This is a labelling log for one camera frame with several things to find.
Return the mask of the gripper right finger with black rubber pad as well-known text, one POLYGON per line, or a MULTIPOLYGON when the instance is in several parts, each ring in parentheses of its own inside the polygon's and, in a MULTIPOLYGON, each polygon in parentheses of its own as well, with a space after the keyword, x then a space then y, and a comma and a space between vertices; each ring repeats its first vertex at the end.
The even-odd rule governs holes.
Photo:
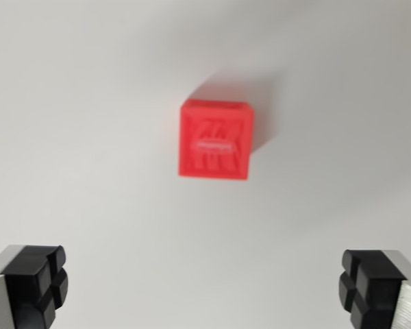
POLYGON ((357 329, 411 328, 411 262, 397 250, 342 255, 339 298, 357 329))

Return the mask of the gripper left finger with black rubber pad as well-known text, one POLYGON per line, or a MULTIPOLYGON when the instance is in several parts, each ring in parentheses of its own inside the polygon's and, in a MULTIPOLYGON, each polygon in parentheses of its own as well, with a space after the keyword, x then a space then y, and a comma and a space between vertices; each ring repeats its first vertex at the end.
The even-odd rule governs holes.
POLYGON ((68 293, 59 246, 9 245, 0 253, 0 329, 47 329, 68 293))

